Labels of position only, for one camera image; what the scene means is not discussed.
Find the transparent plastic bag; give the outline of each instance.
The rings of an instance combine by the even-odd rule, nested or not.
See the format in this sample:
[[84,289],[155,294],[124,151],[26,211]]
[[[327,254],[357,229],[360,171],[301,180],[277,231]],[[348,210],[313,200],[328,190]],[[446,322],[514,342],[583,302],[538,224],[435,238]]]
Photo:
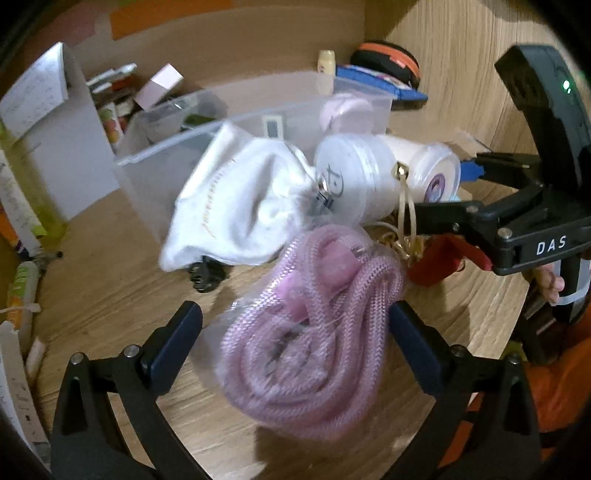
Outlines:
[[404,269],[360,229],[297,235],[250,293],[204,329],[193,361],[226,398],[276,431],[334,442],[377,394],[387,308]]

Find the white pouch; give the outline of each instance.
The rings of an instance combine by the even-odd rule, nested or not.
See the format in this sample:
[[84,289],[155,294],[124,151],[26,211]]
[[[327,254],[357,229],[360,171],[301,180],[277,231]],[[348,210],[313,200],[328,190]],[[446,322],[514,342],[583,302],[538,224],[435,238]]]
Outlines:
[[203,255],[227,265],[272,260],[303,227],[314,178],[296,147],[224,123],[176,200],[160,267],[177,270]]

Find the red object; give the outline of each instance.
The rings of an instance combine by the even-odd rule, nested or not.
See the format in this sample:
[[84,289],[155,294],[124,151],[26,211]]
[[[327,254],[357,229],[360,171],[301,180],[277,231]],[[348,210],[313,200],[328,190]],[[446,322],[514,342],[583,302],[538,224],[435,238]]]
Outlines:
[[467,258],[481,270],[492,270],[491,259],[463,238],[446,233],[437,235],[425,250],[423,258],[408,269],[408,278],[423,287],[431,287],[455,273]]

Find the wooden table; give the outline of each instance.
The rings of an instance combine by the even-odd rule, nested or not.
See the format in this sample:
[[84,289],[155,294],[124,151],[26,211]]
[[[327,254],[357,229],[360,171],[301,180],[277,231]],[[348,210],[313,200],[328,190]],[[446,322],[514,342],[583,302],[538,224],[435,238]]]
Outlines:
[[[394,119],[391,128],[399,134],[406,131],[410,138],[451,139],[454,148],[466,150],[465,135],[431,127],[421,136],[417,134],[421,129],[409,119],[424,125],[421,116],[410,115],[400,125]],[[473,185],[471,191],[475,198],[487,201],[507,193],[486,182]],[[76,217],[62,247],[64,258],[51,265],[43,280],[39,297],[43,312],[36,321],[37,333],[49,341],[36,389],[48,428],[73,353],[102,358],[117,355],[130,343],[142,344],[187,299],[201,305],[208,325],[268,270],[236,267],[218,290],[197,294],[186,272],[165,274],[158,269],[158,245],[121,192]],[[498,357],[527,288],[520,275],[497,277],[468,263],[464,271],[435,287],[411,288],[407,300],[449,343],[467,345],[476,355]],[[135,457],[149,463],[115,395],[112,402]],[[420,391],[401,352],[390,342],[378,401],[361,428],[341,445],[304,444],[257,426],[220,392],[204,387],[190,360],[158,404],[188,450],[216,480],[328,480],[383,475],[412,439],[433,401]]]

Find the purple label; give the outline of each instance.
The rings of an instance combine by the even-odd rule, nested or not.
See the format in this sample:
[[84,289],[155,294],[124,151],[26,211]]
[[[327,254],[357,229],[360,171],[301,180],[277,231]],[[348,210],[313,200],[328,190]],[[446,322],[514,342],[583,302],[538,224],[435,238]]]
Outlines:
[[431,183],[427,187],[425,192],[425,202],[434,203],[441,200],[443,192],[445,191],[445,177],[443,174],[438,173],[433,177]]

